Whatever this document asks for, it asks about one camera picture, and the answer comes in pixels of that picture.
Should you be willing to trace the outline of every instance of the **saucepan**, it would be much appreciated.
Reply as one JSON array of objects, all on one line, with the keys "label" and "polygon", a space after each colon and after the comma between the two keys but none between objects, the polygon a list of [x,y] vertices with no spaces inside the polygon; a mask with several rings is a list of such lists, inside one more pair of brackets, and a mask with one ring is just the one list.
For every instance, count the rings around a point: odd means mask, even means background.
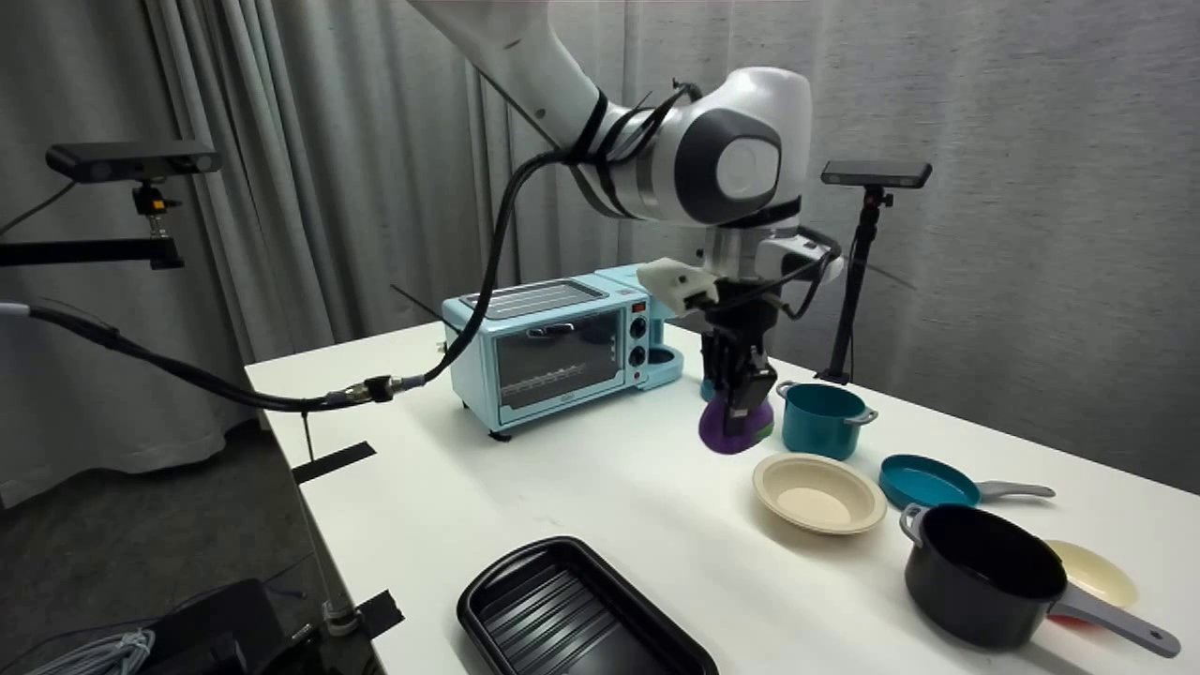
[{"label": "saucepan", "polygon": [[1158,656],[1182,654],[1169,631],[1077,589],[1063,558],[1014,523],[972,507],[909,507],[899,531],[914,541],[905,568],[909,597],[925,619],[972,647],[1017,648],[1045,617],[1069,617]]},{"label": "saucepan", "polygon": [[905,507],[974,507],[974,504],[998,504],[998,498],[1055,498],[1044,484],[1010,484],[1010,481],[972,481],[952,466],[940,466],[923,454],[892,454],[877,471],[877,487],[888,494],[895,509]]}]

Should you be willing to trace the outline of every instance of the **floor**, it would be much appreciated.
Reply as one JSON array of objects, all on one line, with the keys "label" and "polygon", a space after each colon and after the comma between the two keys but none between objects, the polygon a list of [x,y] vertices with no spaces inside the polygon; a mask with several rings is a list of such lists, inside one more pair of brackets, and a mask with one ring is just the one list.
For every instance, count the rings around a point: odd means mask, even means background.
[{"label": "floor", "polygon": [[[284,631],[320,619],[325,584],[344,602],[267,432],[233,432],[195,471],[74,478],[0,514],[0,675],[245,577],[267,583]],[[364,671],[359,642],[324,654],[325,671]]]}]

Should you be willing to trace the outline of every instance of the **pot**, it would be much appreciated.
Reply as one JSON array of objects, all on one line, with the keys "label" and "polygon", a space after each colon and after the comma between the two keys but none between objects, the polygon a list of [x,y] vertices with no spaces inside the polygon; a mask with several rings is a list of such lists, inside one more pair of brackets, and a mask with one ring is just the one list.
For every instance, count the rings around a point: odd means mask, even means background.
[{"label": "pot", "polygon": [[972,507],[909,507],[899,531],[914,541],[905,583],[914,608],[940,631],[1019,648],[1045,617],[1100,622],[1158,656],[1182,642],[1100,597],[1069,584],[1063,558],[1033,532]]}]

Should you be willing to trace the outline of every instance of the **frying pan handle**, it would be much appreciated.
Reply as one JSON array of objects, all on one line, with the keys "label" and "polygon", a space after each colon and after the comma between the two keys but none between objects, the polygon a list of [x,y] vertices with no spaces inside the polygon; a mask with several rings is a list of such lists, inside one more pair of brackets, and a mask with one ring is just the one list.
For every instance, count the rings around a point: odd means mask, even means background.
[{"label": "frying pan handle", "polygon": [[909,507],[899,509],[899,531],[905,531],[905,537],[914,541],[914,546],[923,546],[923,519],[925,519],[925,507],[909,504]]},{"label": "frying pan handle", "polygon": [[1100,622],[1167,661],[1173,661],[1182,654],[1178,638],[1157,622],[1145,622],[1093,593],[1083,593],[1080,584],[1067,584],[1063,602],[1050,608],[1050,617],[1069,617],[1069,619],[1087,619]]},{"label": "frying pan handle", "polygon": [[1055,492],[1045,484],[984,481],[974,487],[978,487],[978,504],[993,504],[993,498],[1055,498]]}]

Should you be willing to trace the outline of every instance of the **utensil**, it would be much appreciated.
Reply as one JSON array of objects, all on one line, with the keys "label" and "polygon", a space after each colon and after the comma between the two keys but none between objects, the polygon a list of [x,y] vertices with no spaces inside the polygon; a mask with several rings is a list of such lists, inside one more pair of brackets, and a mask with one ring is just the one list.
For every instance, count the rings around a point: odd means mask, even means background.
[{"label": "utensil", "polygon": [[827,537],[858,537],[884,519],[884,494],[864,472],[813,454],[767,459],[754,494],[777,519]]},{"label": "utensil", "polygon": [[1014,523],[972,507],[909,507],[899,531],[914,541],[905,568],[909,597],[972,647],[1017,648],[1038,631],[1044,617],[1069,617],[1158,656],[1182,654],[1169,631],[1069,584],[1057,554]]},{"label": "utensil", "polygon": [[877,421],[864,398],[827,382],[779,382],[785,446],[798,454],[852,459],[858,427]]},{"label": "utensil", "polygon": [[998,504],[998,498],[1055,498],[1055,492],[1044,484],[1010,484],[1010,481],[974,484],[962,471],[940,466],[935,459],[920,459],[920,454],[884,459],[884,466],[877,471],[877,484],[884,487],[895,509],[910,504],[914,507],[945,507],[945,504],[974,507],[974,504]]},{"label": "utensil", "polygon": [[1045,541],[1045,547],[1057,554],[1067,577],[1074,584],[1080,584],[1083,593],[1093,593],[1114,608],[1138,604],[1138,584],[1117,562],[1112,562],[1100,552],[1087,552],[1080,546],[1069,546],[1069,541]]}]

